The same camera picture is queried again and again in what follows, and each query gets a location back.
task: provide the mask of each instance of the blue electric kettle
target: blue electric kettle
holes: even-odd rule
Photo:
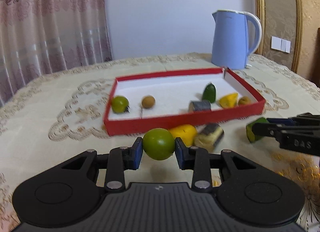
[[[216,28],[211,62],[231,69],[245,68],[247,57],[258,48],[261,41],[260,20],[249,12],[234,10],[217,10],[212,16]],[[255,40],[251,48],[249,48],[248,21],[255,27]]]

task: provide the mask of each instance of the yellow fruit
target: yellow fruit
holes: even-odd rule
[[[233,108],[236,106],[237,100],[238,100],[238,93],[232,93],[220,98],[219,104],[222,108]]]
[[[247,105],[247,104],[251,104],[251,100],[247,96],[241,97],[238,101],[238,105]]]
[[[174,127],[169,130],[174,138],[180,137],[186,147],[193,145],[193,140],[198,134],[196,128],[193,125],[185,124]]]
[[[145,96],[141,101],[141,105],[145,109],[149,109],[149,108],[153,107],[155,103],[156,103],[156,100],[151,95]]]

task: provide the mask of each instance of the green tomato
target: green tomato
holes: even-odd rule
[[[155,128],[148,131],[142,139],[142,147],[145,153],[152,159],[168,159],[175,149],[175,142],[172,134],[162,128]]]
[[[124,96],[115,96],[111,101],[111,108],[116,114],[129,112],[129,101]]]

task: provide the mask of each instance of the green cucumber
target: green cucumber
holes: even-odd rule
[[[202,101],[208,100],[210,103],[214,103],[216,101],[216,87],[210,83],[208,84],[202,94]]]

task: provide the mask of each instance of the patterned wallpaper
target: patterned wallpaper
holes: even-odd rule
[[[312,79],[317,85],[320,81],[319,60],[316,50],[318,28],[320,28],[320,0],[302,0],[303,31],[298,65],[298,74]]]
[[[291,69],[296,37],[296,0],[265,0],[263,56]],[[271,36],[291,41],[290,53],[271,49]]]

